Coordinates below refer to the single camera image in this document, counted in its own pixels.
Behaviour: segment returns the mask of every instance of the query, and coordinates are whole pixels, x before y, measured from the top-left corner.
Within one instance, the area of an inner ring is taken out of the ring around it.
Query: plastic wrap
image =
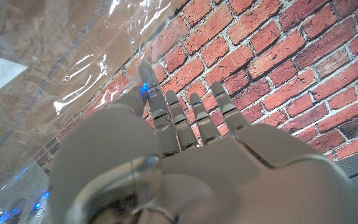
[[[28,66],[0,89],[0,223],[12,220],[18,205],[26,215],[40,206],[48,176],[34,156],[105,83],[125,79],[97,106],[139,82],[132,60],[142,59],[138,50],[184,2],[0,1],[0,35]],[[133,72],[124,72],[130,63]]]

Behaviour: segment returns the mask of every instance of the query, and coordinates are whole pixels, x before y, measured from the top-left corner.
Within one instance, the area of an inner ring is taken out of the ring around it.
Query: blue light
[[[44,196],[41,199],[49,198],[49,192],[45,192]]]
[[[147,91],[147,90],[149,90],[149,89],[147,88],[147,84],[146,84],[146,83],[143,83],[142,92]]]
[[[25,171],[27,171],[27,168],[24,168],[24,170],[20,172],[20,174],[23,174]]]

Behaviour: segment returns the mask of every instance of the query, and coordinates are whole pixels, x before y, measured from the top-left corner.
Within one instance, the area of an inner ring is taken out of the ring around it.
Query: robotic hand
[[[358,194],[331,161],[265,124],[251,126],[220,83],[230,136],[191,95],[199,146],[152,67],[135,88],[62,142],[51,176],[54,223],[358,223]],[[149,101],[155,131],[141,116]]]

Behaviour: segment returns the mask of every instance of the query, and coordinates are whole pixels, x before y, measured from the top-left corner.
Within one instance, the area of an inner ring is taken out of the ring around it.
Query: wrinkled plastic film
[[[84,108],[141,85],[137,67],[153,52],[139,49],[184,2],[0,1],[0,58],[25,68],[0,87],[0,223],[37,223],[49,182],[35,158],[53,159],[45,146]]]

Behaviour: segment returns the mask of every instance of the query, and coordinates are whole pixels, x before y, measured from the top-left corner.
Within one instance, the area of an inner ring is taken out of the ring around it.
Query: blue led light
[[[45,192],[44,196],[41,199],[49,198],[49,192]]]
[[[149,89],[147,88],[147,84],[146,84],[146,83],[143,83],[142,92],[147,91],[147,90],[149,90]]]

